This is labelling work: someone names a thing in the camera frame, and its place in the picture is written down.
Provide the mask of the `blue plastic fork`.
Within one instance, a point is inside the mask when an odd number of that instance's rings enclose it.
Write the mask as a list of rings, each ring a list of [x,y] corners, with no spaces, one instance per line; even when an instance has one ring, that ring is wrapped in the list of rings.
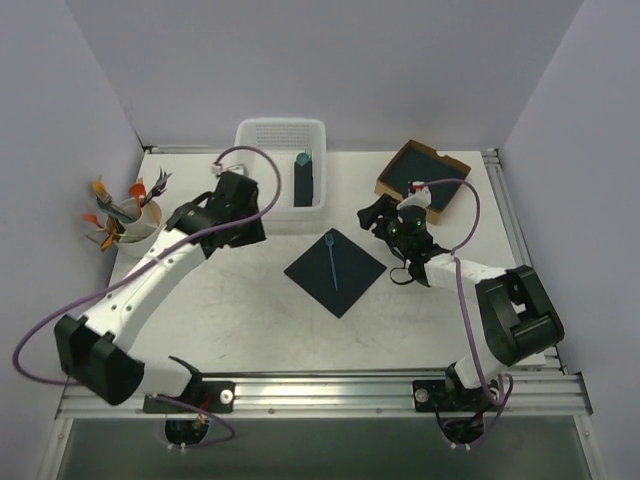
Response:
[[[325,245],[327,247],[328,250],[328,254],[329,254],[329,261],[330,261],[330,267],[331,267],[331,274],[332,274],[332,280],[333,280],[333,285],[334,285],[334,290],[338,291],[339,290],[339,286],[338,286],[338,279],[337,279],[337,271],[336,271],[336,264],[335,264],[335,257],[334,257],[334,237],[331,231],[328,231],[325,233],[324,235],[324,241],[325,241]]]

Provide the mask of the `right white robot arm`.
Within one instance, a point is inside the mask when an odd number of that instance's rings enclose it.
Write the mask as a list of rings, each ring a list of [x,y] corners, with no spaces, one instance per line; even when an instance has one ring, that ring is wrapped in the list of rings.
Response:
[[[470,353],[447,368],[443,395],[465,409],[509,367],[560,342],[564,327],[533,268],[490,267],[438,245],[426,226],[430,203],[428,188],[402,201],[384,194],[357,217],[403,261],[413,282],[457,294]]]

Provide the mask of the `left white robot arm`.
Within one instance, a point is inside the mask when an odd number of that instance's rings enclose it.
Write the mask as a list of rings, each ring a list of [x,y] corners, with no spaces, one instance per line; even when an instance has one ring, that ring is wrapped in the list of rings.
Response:
[[[136,393],[164,395],[180,411],[202,399],[203,375],[177,357],[170,364],[135,359],[129,351],[150,316],[192,270],[218,249],[266,238],[256,181],[226,171],[212,192],[178,207],[128,275],[75,319],[63,316],[54,336],[64,373],[115,406]]]

